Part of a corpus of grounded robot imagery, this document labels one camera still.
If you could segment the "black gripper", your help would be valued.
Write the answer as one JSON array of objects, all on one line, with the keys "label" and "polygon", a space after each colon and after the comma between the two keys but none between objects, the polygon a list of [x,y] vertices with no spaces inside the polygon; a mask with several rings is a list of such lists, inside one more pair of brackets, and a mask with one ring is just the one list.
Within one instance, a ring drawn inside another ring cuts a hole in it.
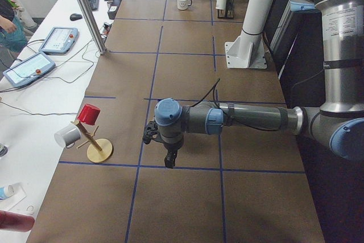
[{"label": "black gripper", "polygon": [[167,149],[168,153],[164,158],[164,164],[166,168],[174,168],[177,152],[182,147],[182,137],[180,138],[162,138],[164,147]]}]

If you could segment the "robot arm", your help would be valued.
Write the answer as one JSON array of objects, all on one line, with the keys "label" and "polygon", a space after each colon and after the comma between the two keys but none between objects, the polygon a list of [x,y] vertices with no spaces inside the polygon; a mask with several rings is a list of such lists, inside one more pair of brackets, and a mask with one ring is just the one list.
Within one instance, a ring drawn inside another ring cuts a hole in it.
[{"label": "robot arm", "polygon": [[303,135],[347,160],[363,159],[363,0],[288,0],[297,23],[313,14],[315,46],[294,59],[277,61],[288,107],[241,105],[203,98],[182,106],[160,100],[143,136],[167,149],[164,164],[174,168],[184,134],[219,135],[225,126]]}]

